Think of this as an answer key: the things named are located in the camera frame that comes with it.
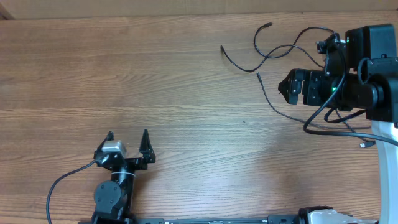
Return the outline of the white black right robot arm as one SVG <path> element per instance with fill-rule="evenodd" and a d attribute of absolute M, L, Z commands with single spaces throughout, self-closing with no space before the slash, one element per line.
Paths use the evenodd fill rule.
<path fill-rule="evenodd" d="M 324 136 L 373 139 L 379 157 L 381 212 L 378 223 L 397 223 L 397 51 L 394 26 L 365 26 L 346 32 L 341 39 L 332 33 L 317 42 L 326 56 L 323 70 L 293 69 L 279 83 L 287 103 L 303 103 L 318 109 L 306 120 L 303 130 Z M 370 134 L 316 131 L 309 124 L 328 107 L 330 111 L 358 112 L 371 121 Z"/>

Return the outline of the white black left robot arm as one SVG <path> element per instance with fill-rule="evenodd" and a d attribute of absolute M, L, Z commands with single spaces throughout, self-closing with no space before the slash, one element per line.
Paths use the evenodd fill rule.
<path fill-rule="evenodd" d="M 156 156 L 150 143 L 149 132 L 144 130 L 139 147 L 141 157 L 126 157 L 122 141 L 114 139 L 110 131 L 94 152 L 94 162 L 111 172 L 111 179 L 100 183 L 94 192 L 95 210 L 92 223 L 137 223 L 131 212 L 135 172 L 147 170 Z"/>

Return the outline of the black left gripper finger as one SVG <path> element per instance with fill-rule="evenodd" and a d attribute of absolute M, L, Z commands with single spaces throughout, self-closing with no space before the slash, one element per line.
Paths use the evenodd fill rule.
<path fill-rule="evenodd" d="M 147 129 L 143 132 L 139 152 L 142 154 L 142 158 L 145 163 L 155 163 L 155 152 L 150 143 L 149 132 Z"/>
<path fill-rule="evenodd" d="M 114 132 L 113 131 L 109 131 L 108 134 L 106 135 L 105 139 L 102 141 L 102 143 L 94 151 L 93 158 L 96 159 L 98 157 L 98 155 L 102 152 L 102 148 L 103 148 L 104 144 L 107 141 L 113 141 L 113 140 L 114 140 Z"/>

